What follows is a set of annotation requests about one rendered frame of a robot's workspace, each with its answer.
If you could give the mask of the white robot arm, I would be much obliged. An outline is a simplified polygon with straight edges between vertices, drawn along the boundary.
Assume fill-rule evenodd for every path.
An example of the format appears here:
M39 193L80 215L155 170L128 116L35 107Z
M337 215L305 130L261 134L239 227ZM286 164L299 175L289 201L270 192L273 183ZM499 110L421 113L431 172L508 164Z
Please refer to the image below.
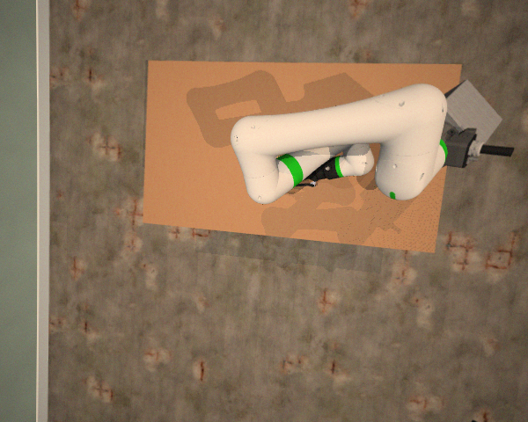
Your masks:
M232 128L231 146L247 193L260 204L278 200L322 164L327 179L367 174L374 165L369 143L380 143L378 189L389 198L410 200L443 165L465 168L480 153L514 151L476 141L477 128L459 133L445 122L446 113L446 98L437 87L412 84L344 105L246 116Z

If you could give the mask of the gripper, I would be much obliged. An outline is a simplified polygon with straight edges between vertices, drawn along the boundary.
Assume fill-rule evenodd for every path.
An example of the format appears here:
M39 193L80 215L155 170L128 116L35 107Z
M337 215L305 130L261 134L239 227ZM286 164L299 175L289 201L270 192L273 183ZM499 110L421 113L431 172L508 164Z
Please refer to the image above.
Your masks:
M317 174L317 176L316 176ZM311 187L314 187L316 186L316 181L320 180L320 179L324 179L326 178L324 172L323 172L323 164L318 168L316 169L313 173L311 173L307 178L305 178L304 180L306 179L310 179L312 180L313 182L311 183L307 183L307 184L298 184L297 186L311 186Z

